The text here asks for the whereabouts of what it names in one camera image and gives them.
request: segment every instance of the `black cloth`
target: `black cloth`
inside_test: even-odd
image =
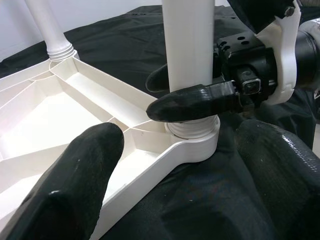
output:
[[[230,7],[216,8],[215,40],[247,30]],[[140,7],[65,35],[82,61],[155,97],[165,94],[145,87],[148,75],[166,63],[160,6]],[[0,77],[47,58],[45,44],[38,43],[3,60]],[[251,118],[286,129],[312,148],[314,114],[313,93],[296,90],[287,103],[263,104]],[[103,240],[282,239],[235,146],[235,130],[244,118],[231,113],[219,117],[216,153],[201,163],[177,167]]]

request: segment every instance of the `white tube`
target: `white tube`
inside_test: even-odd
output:
[[[47,0],[25,0],[33,19],[39,28],[52,61],[62,61],[76,55],[72,44],[66,39]]]
[[[215,0],[162,0],[170,91],[213,79]],[[210,134],[217,116],[188,123],[169,123],[174,135],[184,139]]]

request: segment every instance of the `hole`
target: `hole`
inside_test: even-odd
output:
[[[230,46],[225,46],[224,48],[223,48],[223,51],[227,51],[228,49],[230,49],[231,47]]]
[[[226,45],[227,42],[226,41],[223,41],[222,43],[220,43],[220,46],[223,47],[224,45]]]

